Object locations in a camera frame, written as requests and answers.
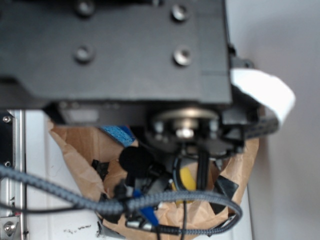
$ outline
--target brown paper bag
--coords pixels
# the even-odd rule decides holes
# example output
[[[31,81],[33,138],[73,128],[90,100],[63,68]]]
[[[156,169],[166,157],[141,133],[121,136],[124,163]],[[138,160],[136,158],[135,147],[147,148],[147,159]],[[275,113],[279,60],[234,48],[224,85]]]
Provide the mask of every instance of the brown paper bag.
[[[83,196],[98,201],[101,193],[113,197],[113,189],[121,179],[125,179],[125,172],[119,164],[119,155],[123,146],[116,143],[111,137],[95,127],[56,127],[49,122],[49,132],[62,150],[65,163],[77,183]],[[249,176],[251,174],[259,147],[259,140],[246,142],[245,152],[232,157],[221,176],[239,185],[232,200],[241,203]],[[102,182],[98,173],[91,167],[93,160],[109,163],[108,175]],[[219,172],[215,167],[210,169],[210,181],[214,183]],[[208,202],[194,201],[187,204],[187,229],[209,229],[228,219],[229,210],[225,208],[215,215]],[[183,205],[177,206],[174,202],[162,203],[156,211],[160,224],[182,227]],[[126,237],[128,240],[156,239],[154,233],[139,231],[125,226],[125,217],[122,216],[118,224],[103,220],[103,225]],[[196,236],[186,235],[186,240]],[[178,240],[179,236],[162,234],[163,240]]]

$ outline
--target blue cloth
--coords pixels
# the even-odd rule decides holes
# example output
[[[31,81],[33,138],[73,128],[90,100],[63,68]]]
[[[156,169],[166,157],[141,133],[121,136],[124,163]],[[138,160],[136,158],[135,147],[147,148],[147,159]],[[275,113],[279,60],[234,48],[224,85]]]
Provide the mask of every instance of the blue cloth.
[[[139,198],[142,196],[142,193],[140,192],[140,190],[135,189],[133,191],[133,196],[135,198]],[[154,213],[154,209],[151,206],[141,208],[139,211],[153,226],[157,227],[159,225],[159,220],[157,219]]]
[[[100,129],[125,148],[135,141],[135,136],[127,126],[101,126]]]

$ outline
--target white surface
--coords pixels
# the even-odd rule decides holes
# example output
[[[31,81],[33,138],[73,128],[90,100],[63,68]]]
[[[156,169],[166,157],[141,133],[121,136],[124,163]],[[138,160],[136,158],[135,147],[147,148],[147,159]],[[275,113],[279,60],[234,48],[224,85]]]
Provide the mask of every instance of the white surface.
[[[58,145],[50,137],[47,121],[40,111],[26,112],[26,169],[33,175],[64,186],[80,193],[69,173]],[[46,195],[34,188],[27,188],[27,206],[29,208],[55,208],[66,204],[59,199]],[[241,204],[243,218],[231,231],[214,235],[215,240],[251,240],[251,221],[247,192]],[[51,215],[29,215],[29,236],[31,240],[93,240],[98,230],[97,216],[91,211],[68,212]],[[199,236],[197,240],[208,240]]]
[[[233,68],[231,82],[275,114],[280,125],[295,105],[294,92],[278,77],[257,69]]]
[[[256,240],[320,236],[320,0],[227,0],[241,57],[280,77],[296,105],[265,139],[249,181]]]

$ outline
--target black cable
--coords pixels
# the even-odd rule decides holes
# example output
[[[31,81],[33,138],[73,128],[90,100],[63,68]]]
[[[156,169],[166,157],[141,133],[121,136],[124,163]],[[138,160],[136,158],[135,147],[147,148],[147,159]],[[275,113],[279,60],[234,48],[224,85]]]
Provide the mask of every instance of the black cable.
[[[183,201],[183,225],[181,230],[181,238],[180,240],[185,239],[185,231],[187,228],[187,201]]]
[[[13,213],[23,213],[23,214],[55,214],[76,210],[83,210],[83,208],[77,207],[61,207],[53,209],[27,209],[27,208],[18,208],[16,206],[9,206],[3,202],[0,202],[0,208],[11,210]]]
[[[187,190],[184,184],[182,183],[181,176],[180,176],[181,161],[182,161],[181,158],[176,157],[173,161],[173,168],[172,168],[172,179],[177,191]]]
[[[155,234],[156,234],[156,240],[161,240],[160,231],[158,227],[155,228]]]

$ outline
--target white wall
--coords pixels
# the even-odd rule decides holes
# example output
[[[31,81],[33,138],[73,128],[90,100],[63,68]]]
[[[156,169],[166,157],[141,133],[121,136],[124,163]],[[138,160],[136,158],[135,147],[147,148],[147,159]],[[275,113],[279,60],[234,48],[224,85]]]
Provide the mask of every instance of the white wall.
[[[261,141],[248,187],[254,239],[319,239],[320,0],[226,1],[238,55],[297,98],[280,132]]]

